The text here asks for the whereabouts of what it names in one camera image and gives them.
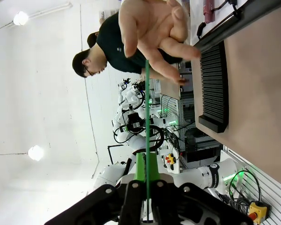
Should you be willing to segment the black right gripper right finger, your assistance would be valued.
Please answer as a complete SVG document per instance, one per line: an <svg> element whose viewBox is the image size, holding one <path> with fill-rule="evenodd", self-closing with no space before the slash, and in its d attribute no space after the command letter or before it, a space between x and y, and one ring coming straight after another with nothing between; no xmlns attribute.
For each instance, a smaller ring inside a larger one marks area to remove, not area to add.
<svg viewBox="0 0 281 225"><path fill-rule="evenodd" d="M205 190L224 190L226 178L236 172L233 160L190 169L175 177L159 173L157 156L149 154L149 199L153 218L159 225L252 225L246 214L228 206Z"/></svg>

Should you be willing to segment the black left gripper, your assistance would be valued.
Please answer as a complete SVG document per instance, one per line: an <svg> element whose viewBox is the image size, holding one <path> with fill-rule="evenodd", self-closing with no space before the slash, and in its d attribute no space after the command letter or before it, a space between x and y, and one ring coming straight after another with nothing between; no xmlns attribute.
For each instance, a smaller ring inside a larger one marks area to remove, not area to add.
<svg viewBox="0 0 281 225"><path fill-rule="evenodd" d="M145 127L145 119L142 119L137 112L128 115L128 130L140 132Z"/></svg>

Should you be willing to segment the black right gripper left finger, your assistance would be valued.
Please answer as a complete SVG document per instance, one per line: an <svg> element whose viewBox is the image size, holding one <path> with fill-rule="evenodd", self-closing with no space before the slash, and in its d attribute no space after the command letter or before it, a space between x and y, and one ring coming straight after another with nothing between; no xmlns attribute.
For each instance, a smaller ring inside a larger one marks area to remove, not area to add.
<svg viewBox="0 0 281 225"><path fill-rule="evenodd" d="M136 173L122 177L118 187L104 184L79 202L45 222L46 225L139 225L146 200L146 154L136 154Z"/></svg>

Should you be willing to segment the person's right hand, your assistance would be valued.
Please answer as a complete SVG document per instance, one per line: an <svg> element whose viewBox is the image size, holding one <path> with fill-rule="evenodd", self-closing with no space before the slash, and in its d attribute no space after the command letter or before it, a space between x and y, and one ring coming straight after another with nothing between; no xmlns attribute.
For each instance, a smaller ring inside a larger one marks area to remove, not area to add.
<svg viewBox="0 0 281 225"><path fill-rule="evenodd" d="M125 0L121 3L118 23L126 57L139 50L149 61L150 75L179 85L186 84L179 71L160 53L191 61L199 58L199 49L185 44L187 16L176 0Z"/></svg>

